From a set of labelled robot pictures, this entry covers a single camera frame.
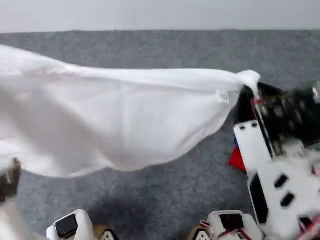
carpet floor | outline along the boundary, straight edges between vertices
hole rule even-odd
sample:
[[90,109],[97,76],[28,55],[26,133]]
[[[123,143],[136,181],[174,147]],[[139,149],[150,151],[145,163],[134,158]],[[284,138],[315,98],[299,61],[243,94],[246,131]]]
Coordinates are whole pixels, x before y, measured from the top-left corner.
[[[0,44],[100,68],[251,69],[282,89],[319,80],[319,31],[109,31],[0,34]],[[233,119],[190,153],[136,172],[77,179],[23,173],[17,203],[34,232],[76,210],[120,240],[185,240],[211,211],[253,214],[246,176],[228,166]]]

red block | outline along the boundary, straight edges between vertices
hole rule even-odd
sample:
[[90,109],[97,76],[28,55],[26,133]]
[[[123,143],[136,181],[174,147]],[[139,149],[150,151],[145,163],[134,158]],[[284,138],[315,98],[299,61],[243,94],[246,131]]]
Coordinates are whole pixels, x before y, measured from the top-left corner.
[[245,173],[247,173],[244,161],[241,156],[240,149],[237,146],[233,150],[233,153],[232,153],[230,161],[229,161],[229,165],[234,166],[237,169],[240,169],[240,170],[244,171]]

